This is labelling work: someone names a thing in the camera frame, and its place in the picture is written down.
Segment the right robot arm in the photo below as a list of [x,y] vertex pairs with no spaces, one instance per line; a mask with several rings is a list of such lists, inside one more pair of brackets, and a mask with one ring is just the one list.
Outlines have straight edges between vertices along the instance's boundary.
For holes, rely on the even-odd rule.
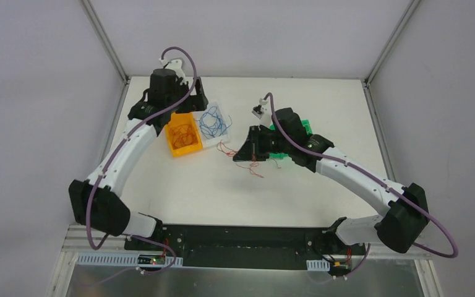
[[382,243],[392,251],[406,253],[429,219],[407,204],[410,200],[428,210],[422,187],[403,186],[365,175],[365,169],[347,159],[332,141],[308,133],[291,108],[276,113],[282,132],[266,126],[250,126],[244,144],[233,161],[266,161],[274,153],[287,154],[292,161],[313,173],[326,176],[367,202],[377,213],[364,218],[337,219],[323,235],[325,251],[340,254],[359,243]]

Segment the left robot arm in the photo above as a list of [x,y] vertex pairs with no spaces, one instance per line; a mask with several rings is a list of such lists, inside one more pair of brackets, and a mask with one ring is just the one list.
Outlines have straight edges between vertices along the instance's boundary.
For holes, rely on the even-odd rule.
[[190,85],[176,71],[155,69],[149,87],[129,110],[118,143],[84,181],[73,180],[69,197],[77,223],[87,231],[111,236],[139,236],[149,250],[163,245],[160,220],[130,210],[122,201],[124,185],[147,147],[170,122],[173,113],[203,111],[208,100],[200,77]]

